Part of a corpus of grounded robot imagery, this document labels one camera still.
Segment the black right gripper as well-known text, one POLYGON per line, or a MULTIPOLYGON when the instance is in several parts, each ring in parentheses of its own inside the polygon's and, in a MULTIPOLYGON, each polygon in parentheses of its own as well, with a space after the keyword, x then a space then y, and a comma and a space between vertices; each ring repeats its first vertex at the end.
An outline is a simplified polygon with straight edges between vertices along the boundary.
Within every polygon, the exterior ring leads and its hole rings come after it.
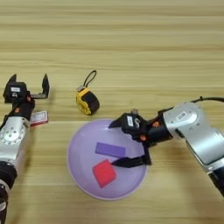
MULTIPOLYGON (((119 128, 122 126, 125 115, 121 115, 115 119, 108 127, 119 128)), ((142 117, 138 118, 139 128, 136 130, 132 139, 143 144, 144 154, 140 157, 123 157, 117 159, 112 165, 122 168, 133 168, 141 165, 151 165, 151 156, 148 147, 152 147, 158 143, 172 139, 172 135, 168 131, 164 118, 161 115, 144 120, 142 117)))

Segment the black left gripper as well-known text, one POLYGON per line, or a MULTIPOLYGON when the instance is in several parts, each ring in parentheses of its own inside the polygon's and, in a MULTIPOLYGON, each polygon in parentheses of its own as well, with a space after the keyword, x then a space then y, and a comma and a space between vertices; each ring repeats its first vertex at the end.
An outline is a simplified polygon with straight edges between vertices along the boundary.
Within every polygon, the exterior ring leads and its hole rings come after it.
MULTIPOLYGON (((15 82, 17 80, 17 75, 13 74, 8 83, 15 82)), ((33 99, 47 99, 49 95, 50 84, 47 74, 45 74, 42 80, 42 92, 39 94, 32 94, 31 97, 27 97, 22 102, 13 102, 12 103, 12 112, 10 116, 21 116, 26 120, 31 120, 32 111, 35 107, 35 101, 33 99)))

